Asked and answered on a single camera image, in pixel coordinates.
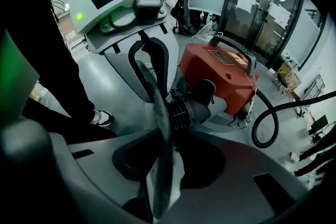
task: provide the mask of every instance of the white wall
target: white wall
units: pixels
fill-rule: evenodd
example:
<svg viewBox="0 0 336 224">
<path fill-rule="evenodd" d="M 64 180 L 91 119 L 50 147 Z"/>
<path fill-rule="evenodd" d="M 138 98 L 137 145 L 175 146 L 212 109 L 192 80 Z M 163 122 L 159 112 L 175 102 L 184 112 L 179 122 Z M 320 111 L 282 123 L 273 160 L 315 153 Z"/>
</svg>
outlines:
<svg viewBox="0 0 336 224">
<path fill-rule="evenodd" d="M 336 121 L 336 98 L 326 108 L 326 117 L 329 123 Z"/>
<path fill-rule="evenodd" d="M 302 8 L 303 9 L 317 9 L 311 0 L 304 0 Z"/>
<path fill-rule="evenodd" d="M 296 64 L 301 66 L 313 48 L 319 34 L 320 29 L 307 12 L 302 9 L 295 29 L 282 54 L 288 53 L 291 56 L 291 59 L 293 59 L 292 66 Z"/>
<path fill-rule="evenodd" d="M 323 93 L 336 90 L 336 25 L 328 14 L 324 30 L 318 44 L 305 66 L 300 70 L 299 77 L 301 85 L 295 89 L 299 97 L 303 97 L 304 90 L 311 85 L 318 74 L 324 80 L 325 88 Z M 309 109 L 312 115 L 318 119 L 325 114 L 326 109 L 333 103 L 333 99 L 312 104 Z"/>
</svg>

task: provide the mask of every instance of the white sneaker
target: white sneaker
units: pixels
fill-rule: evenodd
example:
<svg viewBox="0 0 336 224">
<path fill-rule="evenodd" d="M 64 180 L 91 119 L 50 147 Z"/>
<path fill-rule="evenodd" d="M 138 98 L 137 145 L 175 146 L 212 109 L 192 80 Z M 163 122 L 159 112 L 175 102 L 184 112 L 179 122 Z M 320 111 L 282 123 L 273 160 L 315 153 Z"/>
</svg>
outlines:
<svg viewBox="0 0 336 224">
<path fill-rule="evenodd" d="M 114 116 L 108 111 L 96 110 L 95 112 L 95 117 L 91 121 L 91 124 L 105 127 L 110 125 L 114 121 Z"/>
<path fill-rule="evenodd" d="M 313 161 L 313 160 L 315 160 L 316 156 L 317 156 L 317 153 L 311 155 L 309 158 L 310 158 L 311 161 Z"/>
<path fill-rule="evenodd" d="M 289 154 L 289 156 L 290 156 L 290 160 L 291 160 L 292 163 L 294 163 L 294 164 L 300 161 L 300 157 L 299 157 L 299 155 L 297 155 L 297 154 L 294 153 L 294 152 L 291 152 L 291 153 Z"/>
</svg>

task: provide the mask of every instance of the floor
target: floor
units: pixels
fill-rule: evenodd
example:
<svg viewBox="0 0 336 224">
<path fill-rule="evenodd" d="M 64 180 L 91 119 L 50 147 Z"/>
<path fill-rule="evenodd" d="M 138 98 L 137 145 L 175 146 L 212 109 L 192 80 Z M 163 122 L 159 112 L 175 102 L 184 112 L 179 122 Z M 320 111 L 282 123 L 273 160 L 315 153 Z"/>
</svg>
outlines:
<svg viewBox="0 0 336 224">
<path fill-rule="evenodd" d="M 195 38 L 176 34 L 176 39 L 180 46 L 180 58 L 187 43 L 201 42 Z M 149 61 L 145 54 L 138 55 L 138 59 L 144 62 Z M 106 58 L 99 54 L 88 53 L 78 61 L 80 78 L 85 87 L 89 99 L 95 104 L 96 109 L 108 110 L 115 116 L 115 122 L 110 126 L 110 130 L 118 135 L 126 135 L 140 130 L 153 129 L 155 125 L 152 105 L 144 103 L 121 79 L 117 72 L 111 67 Z M 260 77 L 257 87 L 271 101 L 273 106 L 287 103 L 289 96 L 277 92 L 277 88 L 272 84 L 273 74 L 262 65 L 258 65 L 257 70 Z M 76 94 L 67 89 L 69 94 Z M 67 115 L 58 101 L 51 95 L 46 94 L 43 101 L 49 108 L 59 113 Z M 230 133 L 218 133 L 202 126 L 197 126 L 198 130 L 203 130 L 212 135 L 227 138 L 254 146 L 251 140 L 251 129 L 254 120 L 266 110 L 266 106 L 259 98 L 256 98 L 254 108 L 251 113 L 252 122 L 244 129 Z M 298 166 L 294 166 L 289 159 L 291 151 L 300 152 L 309 145 L 307 121 L 299 118 L 294 109 L 279 111 L 279 135 L 274 144 L 262 151 L 284 166 L 289 171 L 294 171 Z M 271 116 L 265 118 L 259 126 L 258 134 L 261 141 L 266 141 L 273 133 L 274 124 Z"/>
</svg>

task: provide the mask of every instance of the person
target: person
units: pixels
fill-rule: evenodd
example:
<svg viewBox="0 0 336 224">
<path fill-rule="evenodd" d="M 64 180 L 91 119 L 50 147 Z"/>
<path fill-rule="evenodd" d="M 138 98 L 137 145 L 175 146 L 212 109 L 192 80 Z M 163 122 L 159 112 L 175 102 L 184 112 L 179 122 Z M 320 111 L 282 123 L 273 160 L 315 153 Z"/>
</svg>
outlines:
<svg viewBox="0 0 336 224">
<path fill-rule="evenodd" d="M 66 48 L 55 21 L 50 0 L 15 0 L 6 3 L 4 25 L 14 43 L 40 75 L 40 83 L 78 123 L 108 126 L 114 121 L 108 111 L 94 110 L 79 78 L 79 68 Z M 23 9 L 33 6 L 28 18 Z"/>
<path fill-rule="evenodd" d="M 331 131 L 324 136 L 315 146 L 307 149 L 304 152 L 301 152 L 299 156 L 297 156 L 294 152 L 290 153 L 291 160 L 295 163 L 296 161 L 301 161 L 303 159 L 306 159 L 314 154 L 316 154 L 316 158 L 305 167 L 297 170 L 294 172 L 296 176 L 303 176 L 320 165 L 324 164 L 323 166 L 319 167 L 316 170 L 317 174 L 324 173 L 325 170 L 328 168 L 328 161 L 332 160 L 336 156 L 336 125 L 331 129 Z"/>
</svg>

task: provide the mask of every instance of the black handle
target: black handle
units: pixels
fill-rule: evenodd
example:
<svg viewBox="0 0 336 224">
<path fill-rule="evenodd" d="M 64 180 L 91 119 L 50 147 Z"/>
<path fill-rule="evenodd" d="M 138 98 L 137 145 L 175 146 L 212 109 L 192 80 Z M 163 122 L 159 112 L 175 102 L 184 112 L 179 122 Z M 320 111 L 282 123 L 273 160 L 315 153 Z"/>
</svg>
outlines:
<svg viewBox="0 0 336 224">
<path fill-rule="evenodd" d="M 218 43 L 220 42 L 226 45 L 229 45 L 230 47 L 235 48 L 241 54 L 243 54 L 248 60 L 248 66 L 246 69 L 246 73 L 250 77 L 254 76 L 254 73 L 257 67 L 256 57 L 248 49 L 246 49 L 243 45 L 227 37 L 216 35 L 210 40 L 209 44 L 212 46 L 218 46 Z"/>
</svg>

